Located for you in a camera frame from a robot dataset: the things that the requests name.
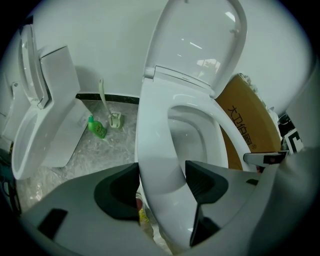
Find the white ceramic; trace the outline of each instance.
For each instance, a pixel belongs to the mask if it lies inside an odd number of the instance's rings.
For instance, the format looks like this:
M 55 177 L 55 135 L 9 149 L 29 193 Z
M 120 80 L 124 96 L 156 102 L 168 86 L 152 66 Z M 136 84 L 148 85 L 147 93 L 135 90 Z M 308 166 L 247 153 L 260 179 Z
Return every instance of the white ceramic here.
M 40 165 L 63 167 L 71 158 L 86 126 L 90 111 L 83 102 L 76 99 L 80 91 L 77 73 L 67 46 L 47 47 L 42 49 L 40 60 L 38 53 L 28 49 L 32 47 L 29 29 L 22 33 L 22 59 L 25 69 L 24 90 L 31 103 L 14 139 L 12 170 L 17 180 L 26 179 Z M 42 80 L 39 78 L 37 65 L 40 65 Z M 45 86 L 49 99 L 43 102 L 37 92 Z
M 185 160 L 228 167 L 220 126 L 244 171 L 249 147 L 214 100 L 240 58 L 247 35 L 237 0 L 169 0 L 145 62 L 137 117 L 137 160 L 145 197 L 171 242 L 190 248 L 197 202 Z
M 30 102 L 27 99 L 21 84 L 14 83 L 11 89 L 13 96 L 9 104 L 8 115 L 4 120 L 1 136 L 13 142 L 17 135 L 19 125 L 27 110 L 30 108 Z

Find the toilet lid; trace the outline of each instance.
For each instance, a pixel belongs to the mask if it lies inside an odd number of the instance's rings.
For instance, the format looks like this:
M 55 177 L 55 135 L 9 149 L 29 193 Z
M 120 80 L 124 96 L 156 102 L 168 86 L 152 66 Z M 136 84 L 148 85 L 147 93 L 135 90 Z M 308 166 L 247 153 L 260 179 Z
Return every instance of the toilet lid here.
M 31 105 L 43 109 L 48 101 L 46 83 L 40 67 L 35 32 L 32 25 L 25 25 L 21 32 L 22 87 Z
M 247 20 L 237 0 L 169 0 L 156 25 L 145 62 L 211 86 L 218 97 L 238 63 Z

